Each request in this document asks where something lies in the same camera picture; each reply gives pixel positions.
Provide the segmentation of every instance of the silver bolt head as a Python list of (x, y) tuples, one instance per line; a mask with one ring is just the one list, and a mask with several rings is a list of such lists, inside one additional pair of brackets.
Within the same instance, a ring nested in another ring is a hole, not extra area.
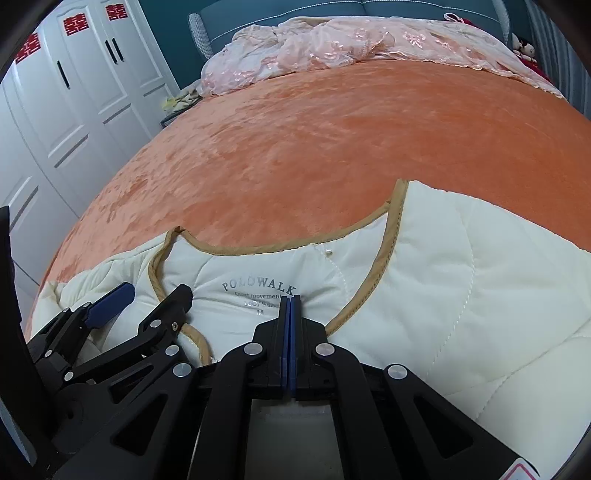
[(168, 356), (174, 356), (178, 353), (178, 351), (180, 350), (180, 348), (178, 347), (178, 345), (168, 345), (166, 347), (166, 350), (164, 351)]
[(244, 353), (247, 355), (258, 355), (262, 352), (262, 345), (260, 343), (251, 342), (244, 346)]
[(394, 380), (402, 380), (408, 375), (408, 370), (402, 365), (390, 365), (388, 367), (388, 375)]
[(191, 365), (189, 364), (176, 364), (173, 368), (173, 373), (179, 378), (186, 377), (189, 373), (191, 373)]
[(335, 347), (329, 343), (319, 343), (316, 345), (316, 353), (322, 356), (329, 356), (335, 352)]

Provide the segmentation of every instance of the wardrobe door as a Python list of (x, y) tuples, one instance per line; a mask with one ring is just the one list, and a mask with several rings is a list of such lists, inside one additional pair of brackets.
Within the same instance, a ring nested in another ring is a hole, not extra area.
[[(30, 37), (28, 43), (37, 49), (17, 56), (2, 85), (35, 161), (80, 216), (116, 173), (116, 154), (112, 141), (92, 125), (86, 92), (71, 62), (51, 46), (50, 24), (46, 19)], [(119, 156), (121, 163), (123, 153)]]
[(55, 20), (96, 118), (125, 153), (126, 163), (155, 132), (149, 128), (142, 106), (126, 80), (125, 67), (105, 34), (95, 1), (81, 0), (58, 7)]
[(160, 131), (165, 117), (162, 104), (167, 97), (178, 94), (178, 86), (162, 52), (143, 17), (139, 5), (128, 0), (95, 0), (108, 40), (116, 51), (130, 87), (150, 118), (154, 133)]
[(33, 309), (39, 285), (18, 266), (14, 265), (14, 286), (17, 291), (18, 308), (21, 311), (21, 328), (24, 330)]
[(0, 205), (10, 207), (12, 258), (23, 275), (40, 284), (77, 217), (33, 159), (2, 89), (0, 151)]

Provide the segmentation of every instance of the tan piping trim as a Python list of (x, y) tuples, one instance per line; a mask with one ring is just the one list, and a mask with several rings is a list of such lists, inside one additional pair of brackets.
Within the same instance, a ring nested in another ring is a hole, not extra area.
[(212, 255), (255, 255), (255, 254), (271, 254), (276, 252), (283, 252), (285, 250), (293, 250), (294, 248), (304, 247), (306, 245), (311, 244), (322, 244), (325, 242), (332, 242), (333, 240), (338, 240), (339, 238), (343, 238), (347, 236), (351, 232), (359, 230), (364, 226), (368, 226), (374, 220), (380, 218), (384, 213), (390, 210), (390, 200), (384, 203), (380, 208), (376, 211), (365, 217), (364, 219), (360, 220), (357, 223), (354, 223), (351, 226), (342, 228), (341, 230), (337, 230), (331, 233), (323, 233), (321, 235), (316, 235), (311, 238), (303, 238), (303, 239), (295, 239), (289, 240), (287, 242), (282, 242), (279, 244), (274, 245), (263, 245), (261, 247), (217, 247), (214, 245), (208, 245), (204, 242), (197, 240), (193, 235), (191, 235), (187, 230), (181, 229), (180, 234), (183, 238), (193, 245), (195, 248), (200, 250), (201, 252), (205, 252)]
[[(181, 226), (175, 227), (167, 232), (162, 247), (160, 250), (158, 250), (158, 252), (156, 252), (148, 264), (148, 277), (150, 279), (150, 283), (152, 284), (158, 300), (163, 301), (166, 297), (166, 293), (162, 287), (162, 284), (160, 283), (160, 277), (162, 276), (162, 264), (170, 254), (173, 243), (179, 235), (181, 235), (190, 245), (197, 248), (201, 252), (212, 255), (254, 255), (262, 253), (275, 253), (284, 250), (292, 250), (305, 245), (321, 244), (343, 238), (351, 232), (369, 225), (374, 220), (377, 220), (379, 217), (381, 217), (384, 213), (387, 213), (388, 220), (386, 221), (384, 237), (382, 238), (382, 244), (379, 247), (374, 263), (372, 264), (367, 277), (365, 277), (365, 280), (353, 298), (347, 305), (345, 305), (345, 307), (337, 314), (337, 316), (326, 325), (326, 335), (330, 336), (339, 328), (341, 328), (345, 322), (361, 308), (361, 306), (373, 293), (375, 287), (377, 287), (379, 281), (381, 280), (386, 267), (388, 266), (390, 258), (392, 257), (392, 253), (394, 252), (394, 246), (396, 245), (396, 240), (398, 238), (398, 231), (400, 230), (402, 209), (404, 207), (404, 199), (406, 197), (407, 190), (408, 180), (397, 180), (394, 191), (392, 192), (392, 197), (389, 200), (387, 200), (376, 211), (347, 228), (343, 228), (332, 233), (317, 235), (312, 238), (291, 240), (274, 245), (264, 245), (262, 247), (217, 247), (197, 240)], [(211, 349), (203, 334), (187, 323), (183, 325), (181, 332), (189, 337), (199, 348), (199, 357), (202, 364), (209, 365), (211, 363)]]
[[(164, 260), (168, 258), (170, 251), (173, 249), (173, 243), (182, 230), (183, 229), (179, 226), (169, 230), (164, 238), (162, 247), (160, 247), (160, 250), (156, 252), (148, 264), (148, 278), (150, 279), (150, 283), (152, 284), (152, 288), (154, 289), (158, 301), (163, 301), (166, 298), (166, 292), (160, 283), (160, 278), (162, 277), (162, 265)], [(189, 337), (189, 339), (191, 339), (191, 341), (199, 348), (199, 359), (201, 360), (201, 364), (209, 365), (212, 362), (211, 349), (203, 334), (188, 323), (185, 323), (181, 327), (181, 333)]]
[(384, 237), (382, 238), (382, 244), (378, 250), (378, 255), (376, 255), (367, 277), (365, 277), (365, 280), (353, 298), (347, 305), (345, 305), (337, 316), (326, 325), (326, 336), (335, 333), (355, 314), (355, 312), (357, 312), (357, 310), (361, 308), (382, 279), (386, 267), (390, 262), (390, 258), (392, 257), (392, 253), (394, 252), (394, 246), (396, 245), (398, 232), (400, 231), (402, 208), (404, 207), (404, 199), (407, 190), (407, 180), (398, 180), (396, 182), (396, 186), (392, 192), (390, 211), (388, 213), (388, 220), (386, 221), (386, 230), (384, 232)]

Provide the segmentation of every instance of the black door handle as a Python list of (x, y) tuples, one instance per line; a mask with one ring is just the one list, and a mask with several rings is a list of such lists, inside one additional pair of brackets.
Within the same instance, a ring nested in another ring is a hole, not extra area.
[(117, 45), (116, 40), (113, 38), (112, 41), (113, 41), (113, 45), (115, 46), (115, 50), (117, 50), (117, 55), (119, 55), (119, 58), (121, 59), (121, 61), (125, 61), (123, 58), (123, 55), (121, 54), (119, 46)]
[(66, 74), (64, 73), (64, 69), (61, 68), (61, 63), (60, 63), (59, 60), (57, 61), (57, 68), (58, 68), (58, 70), (61, 73), (61, 78), (64, 80), (64, 83), (66, 84), (66, 87), (68, 89), (70, 89), (70, 82), (68, 82), (68, 78), (66, 77)]
[(117, 59), (115, 58), (115, 54), (113, 53), (113, 50), (111, 50), (111, 45), (109, 45), (109, 40), (105, 40), (105, 45), (107, 45), (107, 50), (109, 50), (109, 53), (111, 54), (111, 58), (113, 59), (113, 62), (115, 63), (115, 65), (117, 65)]

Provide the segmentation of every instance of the orange bedspread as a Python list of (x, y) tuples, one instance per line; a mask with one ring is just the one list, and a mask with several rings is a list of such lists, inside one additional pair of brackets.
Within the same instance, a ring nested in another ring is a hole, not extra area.
[(70, 232), (66, 281), (183, 225), (214, 245), (348, 226), (397, 178), (500, 205), (591, 249), (591, 123), (487, 72), (371, 61), (201, 101), (144, 147)]

